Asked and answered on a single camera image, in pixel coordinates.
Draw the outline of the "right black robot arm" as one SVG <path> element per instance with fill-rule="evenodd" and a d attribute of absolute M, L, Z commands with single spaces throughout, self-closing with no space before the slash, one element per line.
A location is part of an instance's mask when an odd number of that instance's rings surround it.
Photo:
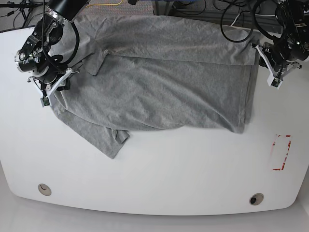
<path fill-rule="evenodd" d="M 50 91 L 68 90 L 71 74 L 68 64 L 77 54 L 80 36 L 74 19 L 87 5 L 88 0 L 50 0 L 43 3 L 41 20 L 37 23 L 33 33 L 27 38 L 23 47 L 15 56 L 15 63 L 20 72 L 30 72 L 30 81 L 34 83 L 47 100 Z M 63 36 L 64 23 L 68 21 L 75 33 L 75 46 L 71 56 L 63 61 L 62 55 L 50 56 L 48 52 Z"/>

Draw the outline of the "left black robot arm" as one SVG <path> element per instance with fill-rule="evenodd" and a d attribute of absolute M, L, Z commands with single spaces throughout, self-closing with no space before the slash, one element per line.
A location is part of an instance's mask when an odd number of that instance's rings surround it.
<path fill-rule="evenodd" d="M 280 37 L 270 35 L 258 23 L 256 10 L 260 7 L 262 0 L 256 1 L 254 6 L 248 0 L 245 6 L 251 14 L 251 29 L 247 37 L 241 40 L 228 38 L 223 30 L 223 19 L 225 13 L 232 6 L 239 6 L 237 0 L 230 1 L 228 6 L 223 9 L 220 18 L 220 30 L 225 39 L 232 43 L 242 43 L 249 39 L 253 34 L 253 29 L 258 29 L 273 44 L 265 42 L 263 46 L 251 44 L 260 55 L 259 65 L 266 67 L 269 71 L 267 83 L 269 86 L 280 88 L 283 78 L 295 69 L 301 69 L 302 65 L 298 62 L 309 60 L 309 2 L 307 0 L 275 0 L 276 9 L 274 16 L 281 26 L 282 34 Z"/>

